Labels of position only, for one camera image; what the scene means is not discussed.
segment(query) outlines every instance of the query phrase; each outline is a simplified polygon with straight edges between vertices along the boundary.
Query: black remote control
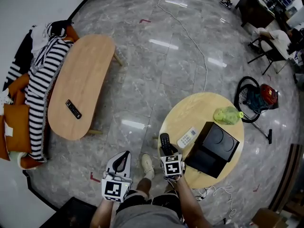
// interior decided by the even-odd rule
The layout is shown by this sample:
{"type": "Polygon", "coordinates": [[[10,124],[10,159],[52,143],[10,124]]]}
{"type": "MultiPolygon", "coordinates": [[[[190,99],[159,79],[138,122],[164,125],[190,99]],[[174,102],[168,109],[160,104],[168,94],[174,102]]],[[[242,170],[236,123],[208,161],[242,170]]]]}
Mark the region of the black remote control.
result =
{"type": "Polygon", "coordinates": [[[81,113],[77,110],[77,108],[70,100],[67,100],[66,105],[77,119],[81,118],[81,113]]]}
{"type": "Polygon", "coordinates": [[[161,139],[161,148],[162,148],[163,153],[166,156],[173,155],[169,135],[167,133],[162,133],[160,135],[160,139],[161,139]]]}

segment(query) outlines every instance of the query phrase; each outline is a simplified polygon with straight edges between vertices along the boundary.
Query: water bottle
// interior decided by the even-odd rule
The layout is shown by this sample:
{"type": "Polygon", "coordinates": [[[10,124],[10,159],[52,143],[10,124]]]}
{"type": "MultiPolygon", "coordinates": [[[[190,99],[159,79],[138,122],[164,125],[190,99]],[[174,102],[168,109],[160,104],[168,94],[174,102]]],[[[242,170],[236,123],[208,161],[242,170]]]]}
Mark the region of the water bottle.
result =
{"type": "Polygon", "coordinates": [[[239,112],[235,107],[228,106],[223,108],[218,108],[213,114],[213,118],[219,124],[224,125],[234,125],[240,118],[243,118],[244,113],[239,112]]]}

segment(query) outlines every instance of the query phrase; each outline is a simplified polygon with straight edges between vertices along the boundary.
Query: white sock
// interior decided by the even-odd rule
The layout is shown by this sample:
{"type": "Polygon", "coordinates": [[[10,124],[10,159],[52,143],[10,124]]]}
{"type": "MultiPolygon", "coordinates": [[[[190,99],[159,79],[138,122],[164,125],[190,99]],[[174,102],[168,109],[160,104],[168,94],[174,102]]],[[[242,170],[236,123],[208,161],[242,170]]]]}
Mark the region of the white sock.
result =
{"type": "Polygon", "coordinates": [[[146,175],[144,176],[144,178],[148,178],[148,179],[151,180],[151,181],[152,181],[153,177],[154,177],[154,170],[148,171],[148,172],[146,173],[146,175]]]}

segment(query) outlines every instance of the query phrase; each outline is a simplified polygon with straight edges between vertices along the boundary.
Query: oval wooden table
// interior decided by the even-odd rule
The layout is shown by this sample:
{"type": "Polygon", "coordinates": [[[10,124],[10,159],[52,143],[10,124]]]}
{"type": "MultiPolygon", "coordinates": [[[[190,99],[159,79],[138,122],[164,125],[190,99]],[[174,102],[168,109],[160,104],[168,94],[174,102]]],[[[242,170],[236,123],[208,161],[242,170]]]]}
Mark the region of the oval wooden table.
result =
{"type": "Polygon", "coordinates": [[[115,54],[113,39],[106,35],[86,35],[71,47],[55,83],[47,112],[49,125],[56,134],[68,140],[78,140],[89,131],[113,57],[121,64],[115,54]],[[76,119],[68,109],[67,100],[71,100],[82,114],[80,119],[76,119]]]}
{"type": "MultiPolygon", "coordinates": [[[[233,104],[225,97],[215,93],[197,93],[190,95],[181,100],[169,112],[165,121],[161,126],[159,135],[168,133],[170,142],[176,148],[177,141],[191,128],[195,127],[199,132],[202,130],[206,122],[214,122],[213,114],[217,108],[233,106],[233,104]]],[[[236,125],[221,125],[217,123],[227,133],[237,139],[240,144],[237,147],[232,159],[228,162],[218,178],[211,177],[198,170],[187,166],[185,178],[190,188],[198,189],[214,185],[225,178],[237,164],[244,145],[244,128],[243,122],[240,120],[236,125]]],[[[184,160],[192,149],[196,138],[193,139],[186,148],[183,149],[182,155],[184,160]]],[[[161,147],[160,138],[158,138],[158,155],[161,147]]]]}

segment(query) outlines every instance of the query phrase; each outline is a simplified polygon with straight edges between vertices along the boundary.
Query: red tape mark on floor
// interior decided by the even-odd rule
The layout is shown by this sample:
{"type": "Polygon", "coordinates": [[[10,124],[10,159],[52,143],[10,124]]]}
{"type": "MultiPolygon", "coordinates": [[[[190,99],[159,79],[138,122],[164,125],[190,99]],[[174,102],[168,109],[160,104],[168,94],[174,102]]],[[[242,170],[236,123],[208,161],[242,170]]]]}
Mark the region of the red tape mark on floor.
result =
{"type": "Polygon", "coordinates": [[[91,180],[94,180],[94,181],[97,181],[97,182],[100,182],[100,180],[98,180],[98,179],[95,179],[94,177],[93,177],[93,172],[91,172],[91,178],[90,178],[91,180]]]}
{"type": "Polygon", "coordinates": [[[259,187],[260,187],[260,184],[258,185],[258,187],[255,190],[253,190],[253,192],[257,192],[259,187]]]}
{"type": "Polygon", "coordinates": [[[146,20],[146,19],[141,19],[141,21],[139,21],[139,23],[141,23],[141,22],[143,22],[143,21],[146,21],[146,22],[148,22],[148,23],[151,23],[151,21],[146,20]]]}

